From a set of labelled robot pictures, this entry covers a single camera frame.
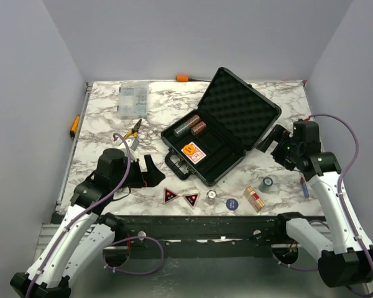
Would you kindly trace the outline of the left all-in triangle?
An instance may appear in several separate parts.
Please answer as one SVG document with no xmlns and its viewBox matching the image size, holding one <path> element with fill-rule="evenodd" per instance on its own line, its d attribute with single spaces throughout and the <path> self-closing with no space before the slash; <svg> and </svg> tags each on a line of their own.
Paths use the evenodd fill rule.
<svg viewBox="0 0 373 298">
<path fill-rule="evenodd" d="M 179 195 L 173 191 L 171 191 L 169 188 L 165 187 L 163 191 L 163 204 L 167 204 L 174 199 L 178 198 Z"/>
</svg>

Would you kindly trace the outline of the white poker chip stack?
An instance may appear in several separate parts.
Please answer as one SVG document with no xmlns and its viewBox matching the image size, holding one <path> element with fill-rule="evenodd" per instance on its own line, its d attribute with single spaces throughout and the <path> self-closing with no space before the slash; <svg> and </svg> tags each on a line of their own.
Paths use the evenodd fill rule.
<svg viewBox="0 0 373 298">
<path fill-rule="evenodd" d="M 216 201 L 216 197 L 217 197 L 217 193 L 216 191 L 214 190 L 209 190 L 207 193 L 206 193 L 206 200 L 205 202 L 208 204 L 208 205 L 213 205 Z"/>
</svg>

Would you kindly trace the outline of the green chip stack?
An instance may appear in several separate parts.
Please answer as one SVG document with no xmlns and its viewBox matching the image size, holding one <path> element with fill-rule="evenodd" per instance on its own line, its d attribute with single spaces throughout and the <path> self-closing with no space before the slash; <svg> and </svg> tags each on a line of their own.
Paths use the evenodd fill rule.
<svg viewBox="0 0 373 298">
<path fill-rule="evenodd" d="M 273 186 L 274 182 L 271 177 L 264 177 L 259 185 L 259 191 L 268 193 L 270 191 L 270 188 Z"/>
<path fill-rule="evenodd" d="M 186 134 L 190 130 L 190 124 L 188 122 L 185 122 L 181 124 L 179 127 L 177 127 L 173 133 L 176 137 L 181 137 L 182 135 Z"/>
</svg>

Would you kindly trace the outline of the green chip stack front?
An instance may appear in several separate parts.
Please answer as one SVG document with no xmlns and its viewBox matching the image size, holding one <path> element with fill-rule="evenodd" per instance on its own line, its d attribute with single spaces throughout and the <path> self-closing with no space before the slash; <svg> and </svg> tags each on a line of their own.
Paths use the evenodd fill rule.
<svg viewBox="0 0 373 298">
<path fill-rule="evenodd" d="M 270 191 L 270 188 L 273 186 L 274 182 L 271 177 L 264 177 L 259 185 L 259 191 L 268 193 Z"/>
</svg>

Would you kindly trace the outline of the blue small blind button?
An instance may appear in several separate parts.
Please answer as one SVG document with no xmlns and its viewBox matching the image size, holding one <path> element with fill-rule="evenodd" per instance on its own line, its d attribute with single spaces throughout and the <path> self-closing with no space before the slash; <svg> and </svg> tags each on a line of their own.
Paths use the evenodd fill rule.
<svg viewBox="0 0 373 298">
<path fill-rule="evenodd" d="M 229 210 L 232 210 L 232 211 L 235 211 L 237 210 L 237 208 L 239 207 L 239 203 L 236 199 L 234 198 L 230 198 L 226 201 L 226 207 L 229 209 Z"/>
</svg>

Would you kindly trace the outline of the black poker set case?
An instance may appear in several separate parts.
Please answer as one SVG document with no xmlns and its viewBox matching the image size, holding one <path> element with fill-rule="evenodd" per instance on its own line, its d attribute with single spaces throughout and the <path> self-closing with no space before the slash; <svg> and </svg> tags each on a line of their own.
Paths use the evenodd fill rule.
<svg viewBox="0 0 373 298">
<path fill-rule="evenodd" d="M 215 185 L 253 150 L 282 113 L 281 108 L 225 67 L 216 71 L 197 108 L 161 133 L 168 146 L 165 164 L 181 180 L 194 174 L 207 186 Z M 207 128 L 191 129 L 181 137 L 173 131 L 199 115 Z M 194 165 L 182 148 L 194 142 L 206 157 Z"/>
</svg>

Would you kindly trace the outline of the brown chip stack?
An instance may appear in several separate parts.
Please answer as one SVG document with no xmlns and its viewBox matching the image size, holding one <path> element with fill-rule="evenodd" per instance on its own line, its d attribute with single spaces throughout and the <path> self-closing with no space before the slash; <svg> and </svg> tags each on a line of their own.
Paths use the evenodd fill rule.
<svg viewBox="0 0 373 298">
<path fill-rule="evenodd" d="M 187 124 L 189 128 L 193 128 L 196 124 L 201 121 L 199 115 L 193 115 L 190 119 L 187 120 Z"/>
<path fill-rule="evenodd" d="M 192 127 L 192 129 L 191 129 L 191 133 L 192 133 L 193 135 L 198 135 L 198 134 L 200 134 L 202 131 L 204 131 L 206 128 L 207 128 L 206 123 L 203 122 L 203 121 L 200 121 L 199 123 L 197 123 L 195 126 Z"/>
</svg>

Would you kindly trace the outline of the yellow handled pliers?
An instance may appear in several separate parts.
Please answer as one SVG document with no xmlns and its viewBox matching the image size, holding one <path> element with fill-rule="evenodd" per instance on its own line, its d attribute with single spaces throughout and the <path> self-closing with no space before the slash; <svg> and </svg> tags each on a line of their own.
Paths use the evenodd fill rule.
<svg viewBox="0 0 373 298">
<path fill-rule="evenodd" d="M 142 122 L 142 119 L 139 119 L 137 121 L 137 123 L 133 126 L 133 128 L 131 128 L 130 131 L 128 131 L 128 133 L 125 134 L 124 138 L 125 139 L 127 139 L 129 137 L 137 138 L 141 122 Z"/>
</svg>

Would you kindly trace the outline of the brown chip stack front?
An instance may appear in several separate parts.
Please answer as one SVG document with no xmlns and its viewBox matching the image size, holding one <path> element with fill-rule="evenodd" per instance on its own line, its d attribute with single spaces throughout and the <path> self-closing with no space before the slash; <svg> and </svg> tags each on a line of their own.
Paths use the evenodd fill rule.
<svg viewBox="0 0 373 298">
<path fill-rule="evenodd" d="M 206 128 L 207 128 L 206 123 L 203 122 L 203 121 L 200 121 L 199 123 L 197 123 L 195 126 L 192 127 L 192 129 L 191 129 L 191 133 L 192 133 L 193 135 L 198 135 L 198 134 L 200 134 L 202 131 L 204 131 Z"/>
</svg>

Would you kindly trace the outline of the clear plastic screw box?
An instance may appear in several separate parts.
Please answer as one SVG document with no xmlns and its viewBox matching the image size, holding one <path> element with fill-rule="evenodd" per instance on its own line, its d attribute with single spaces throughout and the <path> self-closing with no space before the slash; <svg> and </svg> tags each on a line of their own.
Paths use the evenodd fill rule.
<svg viewBox="0 0 373 298">
<path fill-rule="evenodd" d="M 123 82 L 117 97 L 117 114 L 126 118 L 145 118 L 148 110 L 148 82 Z"/>
</svg>

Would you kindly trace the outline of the green chip stack rear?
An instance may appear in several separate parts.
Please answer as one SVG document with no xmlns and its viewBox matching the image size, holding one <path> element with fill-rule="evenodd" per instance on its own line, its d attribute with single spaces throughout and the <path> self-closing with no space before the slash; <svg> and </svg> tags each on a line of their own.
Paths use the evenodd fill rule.
<svg viewBox="0 0 373 298">
<path fill-rule="evenodd" d="M 190 124 L 188 122 L 185 122 L 181 124 L 179 127 L 177 127 L 173 133 L 176 137 L 181 137 L 182 135 L 186 134 L 190 130 Z"/>
</svg>

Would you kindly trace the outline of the red playing card deck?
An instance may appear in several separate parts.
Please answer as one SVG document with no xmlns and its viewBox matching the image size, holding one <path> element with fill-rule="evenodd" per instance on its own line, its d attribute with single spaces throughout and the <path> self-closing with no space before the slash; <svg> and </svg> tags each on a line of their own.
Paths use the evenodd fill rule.
<svg viewBox="0 0 373 298">
<path fill-rule="evenodd" d="M 182 149 L 182 153 L 184 155 L 186 155 L 186 157 L 194 164 L 198 164 L 199 162 L 201 162 L 205 157 L 206 157 L 206 153 L 200 149 L 194 142 L 190 142 L 189 144 L 193 145 L 195 147 L 195 152 L 194 154 L 192 155 L 186 155 L 184 154 L 183 152 L 183 149 Z"/>
</svg>

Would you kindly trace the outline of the right all-in triangle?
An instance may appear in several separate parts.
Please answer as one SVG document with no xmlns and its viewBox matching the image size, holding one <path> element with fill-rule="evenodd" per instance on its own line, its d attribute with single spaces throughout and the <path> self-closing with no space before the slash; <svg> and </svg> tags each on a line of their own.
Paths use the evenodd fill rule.
<svg viewBox="0 0 373 298">
<path fill-rule="evenodd" d="M 187 203 L 191 206 L 191 208 L 194 209 L 196 207 L 199 196 L 200 196 L 199 193 L 193 193 L 193 194 L 184 195 L 183 198 L 187 201 Z"/>
</svg>

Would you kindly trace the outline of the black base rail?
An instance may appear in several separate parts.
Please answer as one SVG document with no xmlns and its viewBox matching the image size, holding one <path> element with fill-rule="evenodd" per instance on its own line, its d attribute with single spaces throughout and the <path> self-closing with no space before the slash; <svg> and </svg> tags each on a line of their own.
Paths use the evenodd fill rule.
<svg viewBox="0 0 373 298">
<path fill-rule="evenodd" d="M 53 255 L 87 259 L 103 254 L 113 263 L 130 254 L 136 259 L 165 258 L 266 258 L 272 245 L 289 244 L 287 220 L 299 219 L 298 212 L 278 216 L 167 216 L 110 213 L 94 219 L 87 214 L 73 224 L 64 219 L 64 233 Z"/>
</svg>

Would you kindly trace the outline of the brown chip stack rear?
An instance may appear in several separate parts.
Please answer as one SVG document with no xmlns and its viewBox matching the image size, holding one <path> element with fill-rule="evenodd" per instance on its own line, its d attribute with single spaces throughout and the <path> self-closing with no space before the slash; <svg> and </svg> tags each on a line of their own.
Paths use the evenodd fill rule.
<svg viewBox="0 0 373 298">
<path fill-rule="evenodd" d="M 193 115 L 190 119 L 187 120 L 187 124 L 189 128 L 193 128 L 196 124 L 201 121 L 199 115 Z"/>
</svg>

